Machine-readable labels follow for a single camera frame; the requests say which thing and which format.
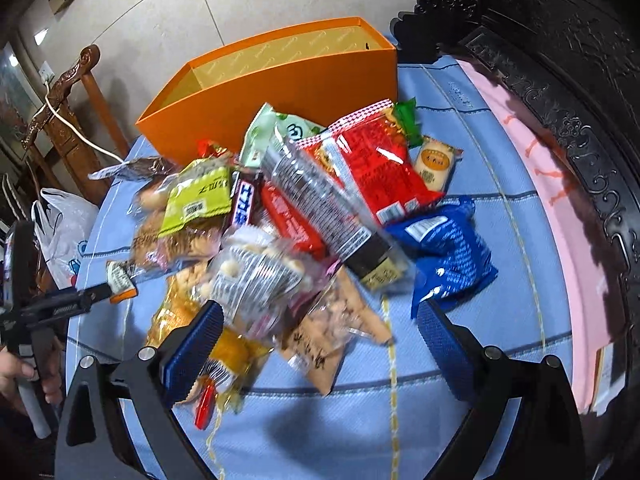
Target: human hand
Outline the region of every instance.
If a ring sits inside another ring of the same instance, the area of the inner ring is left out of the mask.
[[[45,400],[49,404],[58,404],[62,402],[62,379],[60,378],[60,351],[62,345],[56,338],[53,339],[53,348],[47,361],[46,376],[42,380],[42,389],[45,393]],[[6,348],[0,351],[0,394],[19,412],[26,414],[15,378],[31,379],[33,377],[33,367],[22,361],[20,358],[8,352]]]

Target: orange oval label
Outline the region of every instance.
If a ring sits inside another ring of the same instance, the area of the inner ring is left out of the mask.
[[[430,170],[443,171],[450,165],[449,157],[437,150],[422,150],[420,158],[422,163]]]

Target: orange box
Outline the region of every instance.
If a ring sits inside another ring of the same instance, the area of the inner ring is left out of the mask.
[[[396,49],[362,18],[272,30],[192,59],[136,126],[161,155],[187,164],[211,139],[239,152],[263,103],[322,126],[398,100]]]

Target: silver screw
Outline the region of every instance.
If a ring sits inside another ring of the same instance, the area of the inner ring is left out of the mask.
[[[497,346],[487,346],[484,349],[484,355],[486,355],[489,359],[495,361],[502,357],[502,350],[500,350]]]
[[[151,346],[145,346],[138,352],[138,357],[143,361],[149,361],[154,355],[156,355],[156,349]]]
[[[560,359],[558,359],[555,355],[548,355],[545,357],[545,363],[552,368],[560,367]]]
[[[92,364],[94,364],[94,357],[91,355],[85,355],[82,359],[80,359],[80,367],[81,368],[88,368],[89,366],[91,366]]]

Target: power cord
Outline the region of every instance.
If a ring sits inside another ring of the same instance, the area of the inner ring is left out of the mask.
[[[87,139],[83,134],[81,134],[78,129],[73,126],[73,124],[71,124],[69,121],[67,121],[63,116],[61,116],[57,111],[54,110],[53,106],[51,106],[51,103],[49,102],[49,81],[46,80],[44,83],[47,87],[47,93],[44,95],[44,101],[46,102],[47,106],[49,107],[49,110],[51,110],[51,113],[56,116],[58,118],[58,120],[60,120],[63,124],[66,124],[66,126],[68,126],[69,128],[71,128],[71,130],[73,131],[73,133],[75,133],[80,140],[82,140],[82,142],[84,142],[85,144],[88,144],[89,146],[91,146],[94,150],[96,150],[97,152],[103,153],[107,156],[110,156],[111,158],[113,158],[114,160],[117,160],[119,164],[122,164],[124,162],[124,160],[122,160],[119,156],[114,155],[111,152],[108,152],[107,150],[105,150],[104,148],[101,148],[100,146],[97,146],[96,144],[92,143],[89,139]]]

